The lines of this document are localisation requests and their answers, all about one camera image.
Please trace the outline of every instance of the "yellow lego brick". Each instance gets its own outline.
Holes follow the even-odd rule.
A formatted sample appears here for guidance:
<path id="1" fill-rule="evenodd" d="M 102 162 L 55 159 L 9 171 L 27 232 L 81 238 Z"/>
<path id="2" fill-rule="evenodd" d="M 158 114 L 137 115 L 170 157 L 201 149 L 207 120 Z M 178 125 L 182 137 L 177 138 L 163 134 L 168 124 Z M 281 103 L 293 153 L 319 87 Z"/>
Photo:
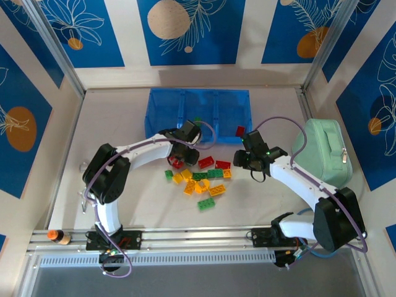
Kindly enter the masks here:
<path id="1" fill-rule="evenodd" d="M 209 194 L 211 196 L 217 196 L 217 195 L 225 193 L 225 191 L 226 191 L 225 186 L 221 184 L 217 187 L 211 187 L 209 189 Z"/>
<path id="2" fill-rule="evenodd" d="M 181 172 L 181 176 L 185 181 L 189 181 L 192 178 L 192 173 L 188 169 L 185 169 Z"/>
<path id="3" fill-rule="evenodd" d="M 223 177 L 224 178 L 231 178 L 232 177 L 231 169 L 223 169 Z"/>
<path id="4" fill-rule="evenodd" d="M 186 188 L 184 189 L 184 193 L 187 195 L 191 195 L 192 192 L 194 192 L 195 186 L 196 186 L 196 181 L 193 181 L 193 180 L 189 181 L 187 183 Z"/>
<path id="5" fill-rule="evenodd" d="M 183 177 L 181 176 L 180 173 L 175 174 L 175 175 L 172 177 L 172 179 L 173 179 L 173 181 L 174 181 L 176 184 L 179 184 L 179 183 L 181 183 L 181 182 L 183 181 Z"/>
<path id="6" fill-rule="evenodd" d="M 208 179 L 202 179 L 196 183 L 196 192 L 202 194 L 209 190 L 210 181 Z"/>

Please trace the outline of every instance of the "zipper pull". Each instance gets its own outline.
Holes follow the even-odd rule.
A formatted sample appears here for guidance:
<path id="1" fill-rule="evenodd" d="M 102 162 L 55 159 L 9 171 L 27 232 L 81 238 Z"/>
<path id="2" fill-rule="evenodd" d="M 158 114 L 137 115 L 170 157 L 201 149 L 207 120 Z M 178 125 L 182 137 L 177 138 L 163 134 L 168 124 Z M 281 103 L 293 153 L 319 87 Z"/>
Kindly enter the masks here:
<path id="1" fill-rule="evenodd" d="M 347 163 L 347 158 L 348 158 L 348 155 L 347 155 L 346 152 L 347 152 L 347 151 L 346 151 L 346 148 L 343 147 L 343 148 L 342 148 L 342 163 L 344 163 L 344 164 Z"/>

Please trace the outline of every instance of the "blue plastic bin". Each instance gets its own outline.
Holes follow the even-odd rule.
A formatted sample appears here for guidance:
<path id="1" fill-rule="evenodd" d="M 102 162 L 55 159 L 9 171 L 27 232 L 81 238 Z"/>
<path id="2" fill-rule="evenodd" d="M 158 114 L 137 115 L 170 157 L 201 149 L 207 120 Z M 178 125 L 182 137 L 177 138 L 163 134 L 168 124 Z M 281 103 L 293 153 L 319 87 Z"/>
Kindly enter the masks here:
<path id="1" fill-rule="evenodd" d="M 148 99 L 145 133 L 149 138 L 162 129 L 180 128 L 188 119 L 200 118 L 216 131 L 217 142 L 240 144 L 238 126 L 252 131 L 249 91 L 153 88 Z M 208 127 L 201 125 L 202 142 L 213 141 Z"/>

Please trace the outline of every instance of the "small bottle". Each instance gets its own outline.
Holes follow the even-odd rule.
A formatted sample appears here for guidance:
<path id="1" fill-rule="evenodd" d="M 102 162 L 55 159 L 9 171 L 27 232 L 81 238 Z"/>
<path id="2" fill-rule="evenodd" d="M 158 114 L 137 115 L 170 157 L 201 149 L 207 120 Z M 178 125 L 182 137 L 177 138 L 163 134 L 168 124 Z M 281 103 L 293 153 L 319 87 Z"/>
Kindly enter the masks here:
<path id="1" fill-rule="evenodd" d="M 69 244 L 71 237 L 68 232 L 63 232 L 62 230 L 49 230 L 47 237 L 54 243 L 59 244 Z"/>

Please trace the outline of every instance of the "screw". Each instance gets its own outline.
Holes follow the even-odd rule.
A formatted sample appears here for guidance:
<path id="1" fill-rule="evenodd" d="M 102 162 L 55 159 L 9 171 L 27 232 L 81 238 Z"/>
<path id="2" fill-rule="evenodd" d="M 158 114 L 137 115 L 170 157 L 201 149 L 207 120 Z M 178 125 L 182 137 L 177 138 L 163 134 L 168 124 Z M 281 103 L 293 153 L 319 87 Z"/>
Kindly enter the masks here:
<path id="1" fill-rule="evenodd" d="M 79 166 L 79 170 L 80 170 L 81 173 L 85 172 L 85 170 L 87 170 L 87 168 L 88 168 L 88 163 L 85 162 L 85 161 L 82 162 L 82 163 L 80 164 L 80 166 Z"/>

